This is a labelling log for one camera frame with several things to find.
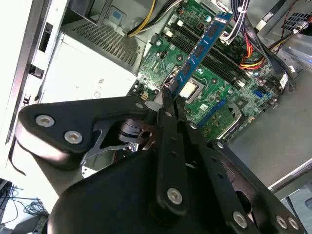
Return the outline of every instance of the power supply vent grille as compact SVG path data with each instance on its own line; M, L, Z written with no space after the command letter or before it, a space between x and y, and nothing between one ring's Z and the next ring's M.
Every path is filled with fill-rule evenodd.
M285 22L285 24L282 25L281 28L284 28L288 31L292 31L293 29L295 29L295 26L300 21L307 21L311 15L312 15L312 12L310 14L295 12L288 18L288 20Z
M130 66L135 65L140 47L134 39L119 34L110 26L97 27L89 22L73 31Z

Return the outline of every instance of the white cable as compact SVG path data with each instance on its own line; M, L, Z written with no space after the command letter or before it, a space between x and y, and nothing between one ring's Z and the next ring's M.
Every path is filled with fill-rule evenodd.
M172 3L172 4L168 7L168 9L159 17L159 19L155 22L154 25L152 25L152 26L150 26L150 27L144 28L143 30L140 31L140 33L141 33L141 32L144 32L144 31L147 31L147 30L149 30L149 29L155 27L156 24L157 24L159 21L161 21L161 20L165 17L165 15L166 15L172 8L174 8L177 4L179 4L179 3L182 2L182 1L183 1L183 0L177 0L177 1L175 1L174 3Z
M249 0L244 0L242 6L238 7L238 11L240 12L237 22L233 28L233 30L231 31L231 33L225 38L225 40L230 40L230 39L234 39L237 37L237 35L239 34L239 31L244 23L245 20L245 15L247 13L247 8L249 5Z

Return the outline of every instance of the capacitor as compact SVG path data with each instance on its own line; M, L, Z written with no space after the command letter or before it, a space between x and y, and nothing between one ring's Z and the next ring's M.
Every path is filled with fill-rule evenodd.
M211 16L206 16L205 17L206 22L210 22L213 20L213 18Z

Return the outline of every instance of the blue pcie slot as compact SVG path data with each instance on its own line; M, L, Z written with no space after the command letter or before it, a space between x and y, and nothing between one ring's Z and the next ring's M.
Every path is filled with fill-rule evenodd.
M221 33L231 21L232 14L219 12L216 14L211 24L207 27L194 49L191 51L188 59L183 64L182 68L175 76L173 83L170 85L170 90L173 98L176 98L182 91L183 87L191 78L193 72L206 57L209 50L218 40Z
M204 124L213 116L213 114L219 110L224 104L226 103L226 99L224 98L220 103L217 103L205 116L204 118L198 123L198 127L201 128Z

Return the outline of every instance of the ram slot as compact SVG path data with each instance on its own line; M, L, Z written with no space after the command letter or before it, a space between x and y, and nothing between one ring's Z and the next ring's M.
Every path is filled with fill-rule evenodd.
M189 54L193 49L193 47L190 44L188 44L188 42L184 41L182 38L179 37L173 38L171 40L171 43L186 54ZM223 67L218 66L218 64L216 64L216 62L212 58L206 56L201 64L207 67L217 76L227 81L228 83L233 84L235 82L233 76L225 72Z
M181 27L177 25L176 30L183 36L188 38L190 41L192 41L194 45L198 42L200 38L200 36L186 24L183 24ZM217 49L216 46L213 46L209 53L219 61L222 61L222 63L229 66L232 71L237 72L241 76L245 76L245 73L239 68L239 65L233 62L230 58L228 58L228 56L222 53L219 49Z

